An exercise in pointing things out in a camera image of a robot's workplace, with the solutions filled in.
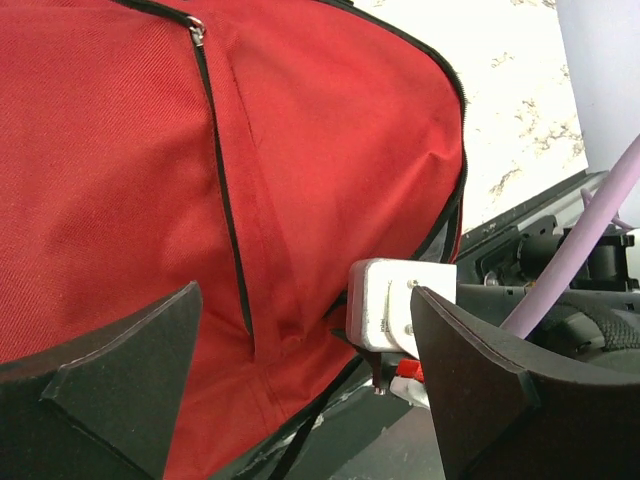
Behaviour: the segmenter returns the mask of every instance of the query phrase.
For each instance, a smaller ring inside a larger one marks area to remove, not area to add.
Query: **metal screw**
[[[489,272],[484,277],[484,284],[487,287],[498,287],[500,286],[500,281],[498,280],[498,275],[495,272]]]
[[[589,347],[591,346],[591,341],[586,341],[584,342],[582,345],[579,345],[578,348],[576,348],[576,353],[578,355],[582,355],[583,353],[586,353],[589,350]]]

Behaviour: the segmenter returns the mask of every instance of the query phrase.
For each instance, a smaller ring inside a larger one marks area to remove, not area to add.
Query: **metal zipper ring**
[[[191,26],[189,27],[189,30],[191,31],[191,33],[204,35],[204,32],[206,31],[206,27],[204,26],[204,23],[202,22],[202,20],[196,17],[192,17],[191,15],[187,17],[187,20],[191,22]]]

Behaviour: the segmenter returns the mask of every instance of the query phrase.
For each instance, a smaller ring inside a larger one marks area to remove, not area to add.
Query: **black zipper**
[[[227,223],[227,230],[229,232],[229,238],[231,239],[231,248],[233,250],[233,259],[235,263],[236,279],[238,283],[238,291],[240,295],[240,306],[242,309],[242,318],[244,325],[249,332],[249,335],[253,336],[253,322],[251,319],[251,307],[249,304],[249,290],[247,288],[247,282],[244,278],[244,269],[242,266],[242,259],[240,257],[240,244],[238,242],[238,233],[233,221],[233,212],[231,209],[231,197],[229,195],[229,185],[227,183],[227,175],[224,169],[224,160],[222,157],[222,147],[220,145],[220,137],[218,134],[218,119],[216,115],[216,109],[213,102],[213,91],[211,89],[211,79],[209,77],[209,68],[207,67],[207,57],[205,56],[203,38],[206,28],[204,24],[196,17],[189,15],[186,12],[176,10],[160,3],[152,2],[149,0],[112,0],[127,8],[137,10],[139,12],[148,13],[157,17],[166,18],[185,28],[189,29],[191,34],[191,41],[195,51],[196,61],[198,63],[198,69],[200,76],[202,77],[202,83],[209,102],[209,108],[211,109],[211,115],[213,118],[213,143],[216,154],[216,166],[218,170],[218,181],[220,182],[220,193],[222,196],[222,204],[224,208],[225,221]]]
[[[426,45],[421,42],[417,38],[412,37],[406,32],[403,32],[399,28],[394,27],[393,25],[389,25],[387,22],[380,20],[373,15],[368,14],[367,12],[363,12],[362,10],[353,6],[351,2],[348,0],[316,0],[317,2],[324,3],[326,5],[331,5],[333,7],[339,8],[345,12],[356,15],[368,22],[371,22],[379,27],[388,30],[389,32],[397,35],[402,38],[404,41],[408,42],[418,50],[427,54],[445,73],[454,90],[458,94],[458,98],[460,99],[460,114],[462,118],[462,131],[464,135],[464,121],[465,114],[467,110],[467,100],[464,94],[464,88],[462,86],[462,82],[458,77],[458,74],[453,69],[451,64],[442,56],[440,53],[434,48]],[[462,200],[462,195],[464,194],[464,187],[467,183],[467,175],[468,175],[469,167],[467,165],[467,153],[464,149],[464,138],[462,141],[462,171],[460,172],[460,176],[458,177],[458,182],[456,184],[456,188],[453,193],[447,199],[444,208],[442,209],[442,213],[438,216],[436,222],[433,225],[429,235],[424,241],[420,244],[415,253],[411,256],[412,260],[420,258],[429,248],[429,246],[433,243],[433,240],[436,238],[438,233],[447,225],[447,222],[453,222],[453,224],[449,224],[447,228],[447,234],[445,238],[445,251],[442,254],[441,262],[449,263],[453,260],[453,254],[455,252],[455,244],[456,238],[458,236],[458,230],[460,228],[460,219],[462,214],[462,209],[460,208],[460,202]]]

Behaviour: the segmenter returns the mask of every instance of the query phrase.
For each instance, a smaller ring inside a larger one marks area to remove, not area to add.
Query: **black foam piece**
[[[0,365],[0,478],[161,479],[201,311],[192,283],[105,328]]]
[[[426,288],[411,312],[447,479],[640,478],[640,376],[547,351]]]

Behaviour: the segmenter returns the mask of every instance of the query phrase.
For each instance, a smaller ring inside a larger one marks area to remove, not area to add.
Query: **black strap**
[[[547,315],[542,328],[550,330],[564,321],[568,316],[566,309],[586,315],[598,326],[604,338],[603,351],[640,349],[640,333],[635,328],[601,302],[571,291],[560,296]]]
[[[353,358],[338,374],[338,376],[329,384],[329,386],[322,392],[313,402],[313,407],[309,411],[309,418],[306,422],[298,429],[296,435],[293,437],[293,440],[287,447],[287,449],[280,457],[278,464],[273,469],[273,472],[269,476],[269,480],[283,480],[289,474],[291,467],[295,463],[298,455],[302,451],[302,447],[304,446],[304,442],[309,437],[313,426],[316,423],[316,420],[326,408],[329,400],[333,396],[334,393],[338,391],[338,389],[344,384],[351,375],[355,373],[355,371],[362,364],[362,357],[357,356]]]

